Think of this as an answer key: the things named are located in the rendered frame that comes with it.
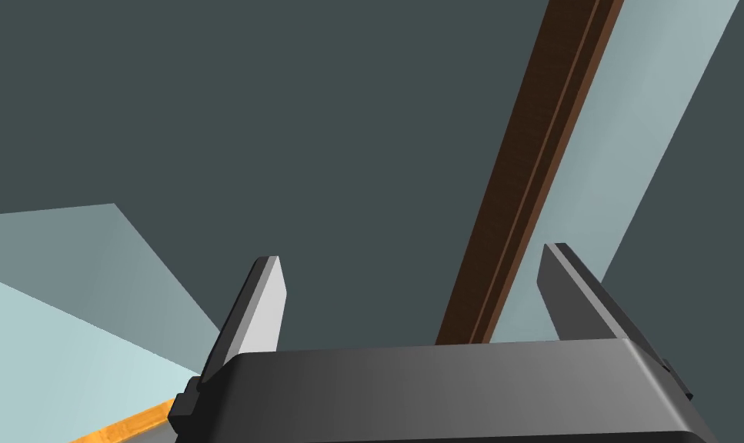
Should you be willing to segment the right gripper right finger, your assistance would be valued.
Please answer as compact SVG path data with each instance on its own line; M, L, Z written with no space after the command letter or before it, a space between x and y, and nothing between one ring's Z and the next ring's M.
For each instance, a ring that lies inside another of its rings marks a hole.
M544 245L536 283L560 340L629 339L667 370L686 397L693 400L693 393L669 361L659 356L566 243Z

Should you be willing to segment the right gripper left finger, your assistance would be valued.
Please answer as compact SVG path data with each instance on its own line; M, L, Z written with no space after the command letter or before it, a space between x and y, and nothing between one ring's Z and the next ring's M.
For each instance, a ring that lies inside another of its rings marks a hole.
M236 355L277 350L286 296L280 258L256 259L209 353L201 383Z

